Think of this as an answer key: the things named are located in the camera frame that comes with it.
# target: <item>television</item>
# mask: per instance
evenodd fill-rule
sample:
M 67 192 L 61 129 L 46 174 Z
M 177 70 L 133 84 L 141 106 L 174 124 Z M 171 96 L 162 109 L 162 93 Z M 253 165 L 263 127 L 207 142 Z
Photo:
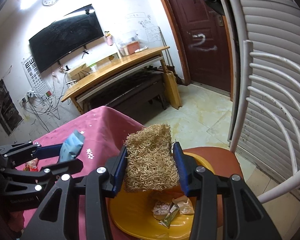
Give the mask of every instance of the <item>television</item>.
M 33 36 L 29 43 L 36 66 L 43 72 L 70 52 L 102 36 L 90 4 L 56 20 Z

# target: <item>door frame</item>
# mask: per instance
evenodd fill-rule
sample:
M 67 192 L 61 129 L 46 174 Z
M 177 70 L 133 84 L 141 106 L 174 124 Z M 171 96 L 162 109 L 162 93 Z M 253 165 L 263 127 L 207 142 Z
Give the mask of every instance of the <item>door frame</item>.
M 183 75 L 184 75 L 184 83 L 185 85 L 189 85 L 191 83 L 191 77 L 190 77 L 190 70 L 189 70 L 189 66 L 188 66 L 188 62 L 187 62 L 187 58 L 186 58 L 186 51 L 184 48 L 184 44 L 183 41 L 181 39 L 181 34 L 178 28 L 178 24 L 177 21 L 174 17 L 173 11 L 172 11 L 172 6 L 169 2 L 169 0 L 161 0 L 163 8 L 166 12 L 166 15 L 168 17 L 168 21 L 172 30 L 172 34 L 173 37 L 175 39 L 176 42 L 176 46 L 178 49 L 178 53 L 179 53 L 179 57 L 180 57 L 180 61 L 181 61 L 181 67 L 182 67 L 182 71 L 183 71 Z M 233 99 L 233 93 L 234 93 L 234 86 L 236 84 L 234 84 L 234 78 L 233 78 L 233 55 L 231 53 L 232 48 L 231 48 L 231 43 L 230 43 L 230 35 L 229 35 L 229 26 L 228 26 L 228 22 L 225 22 L 225 27 L 226 27 L 226 35 L 227 35 L 227 40 L 228 40 L 228 48 L 229 48 L 229 60 L 230 60 L 230 79 L 231 79 L 231 92 L 230 92 L 230 98 L 231 101 Z
M 184 84 L 187 86 L 191 83 L 191 78 L 190 78 L 190 71 L 189 71 L 189 66 L 188 66 L 188 61 L 186 57 L 186 51 L 185 47 L 183 45 L 183 41 L 181 39 L 181 34 L 179 31 L 179 27 L 176 21 L 176 18 L 174 17 L 173 11 L 171 4 L 169 0 L 161 0 L 164 11 L 166 12 L 166 15 L 168 17 L 168 21 L 172 30 L 172 34 L 174 37 L 174 40 L 176 42 L 176 46 L 178 49 L 179 57 L 180 57 L 180 62 L 181 62 L 181 67 L 183 71 L 183 76 L 184 76 Z

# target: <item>pink tablecloth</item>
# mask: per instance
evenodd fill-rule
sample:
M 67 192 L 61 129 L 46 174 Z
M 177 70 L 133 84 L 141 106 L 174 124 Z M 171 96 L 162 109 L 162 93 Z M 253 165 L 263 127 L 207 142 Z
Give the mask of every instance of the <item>pink tablecloth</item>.
M 88 175 L 93 169 L 103 166 L 106 160 L 112 156 L 117 156 L 122 148 L 126 137 L 130 133 L 141 130 L 143 126 L 125 116 L 124 114 L 102 106 L 97 109 L 79 116 L 78 118 L 62 125 L 54 131 L 42 136 L 36 141 L 42 146 L 63 143 L 66 138 L 74 131 L 83 131 L 85 136 L 84 145 L 78 159 L 83 162 L 83 169 L 80 173 L 74 174 L 73 177 Z M 94 155 L 93 159 L 88 159 L 87 149 L 91 149 Z M 58 157 L 40 160 L 38 168 L 56 163 Z M 86 239 L 85 230 L 85 206 L 84 196 L 80 196 L 79 201 L 79 236 L 80 240 Z M 33 216 L 35 209 L 24 212 L 25 227 Z M 136 239 L 120 231 L 111 221 L 110 225 L 114 240 Z

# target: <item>maroon door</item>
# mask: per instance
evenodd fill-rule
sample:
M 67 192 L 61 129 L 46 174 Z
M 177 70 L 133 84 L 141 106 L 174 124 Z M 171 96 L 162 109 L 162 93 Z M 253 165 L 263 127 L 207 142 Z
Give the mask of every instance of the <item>maroon door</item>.
M 230 92 L 230 59 L 222 16 L 204 0 L 169 0 L 191 80 Z

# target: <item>snack packet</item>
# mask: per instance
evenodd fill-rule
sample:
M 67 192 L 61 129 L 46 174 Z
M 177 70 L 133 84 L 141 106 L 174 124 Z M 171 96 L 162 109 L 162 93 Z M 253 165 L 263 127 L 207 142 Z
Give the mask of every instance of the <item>snack packet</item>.
M 169 210 L 171 208 L 172 202 L 162 202 L 160 200 L 157 200 L 157 202 L 154 205 L 154 208 L 152 209 L 152 215 L 155 219 L 162 220 L 166 217 L 166 215 L 169 213 Z
M 23 171 L 39 171 L 37 168 L 38 158 L 35 158 L 29 162 L 26 162 L 26 166 L 23 168 Z
M 178 210 L 179 210 L 178 206 L 173 204 L 171 209 L 169 210 L 169 213 L 166 215 L 166 217 L 163 220 L 160 220 L 160 223 L 163 224 L 166 228 L 170 228 L 171 221 L 177 215 Z
M 194 209 L 191 200 L 187 196 L 182 196 L 176 199 L 172 199 L 172 202 L 178 206 L 180 214 L 194 214 Z
M 74 130 L 61 146 L 58 163 L 75 159 L 82 150 L 84 139 L 84 135 Z

